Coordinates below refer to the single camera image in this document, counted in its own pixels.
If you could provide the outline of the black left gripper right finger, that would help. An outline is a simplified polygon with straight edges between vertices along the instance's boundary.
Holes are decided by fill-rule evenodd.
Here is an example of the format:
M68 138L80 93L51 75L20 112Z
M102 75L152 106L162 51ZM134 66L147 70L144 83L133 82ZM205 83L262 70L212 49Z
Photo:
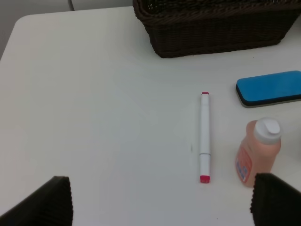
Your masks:
M299 226L301 193L271 173L257 174L250 212L256 226Z

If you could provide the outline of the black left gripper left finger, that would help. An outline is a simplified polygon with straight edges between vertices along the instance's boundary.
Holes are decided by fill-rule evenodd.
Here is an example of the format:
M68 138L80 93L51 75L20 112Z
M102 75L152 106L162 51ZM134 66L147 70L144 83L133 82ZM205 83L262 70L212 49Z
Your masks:
M19 204L1 215L2 226L71 226L70 179L54 176Z

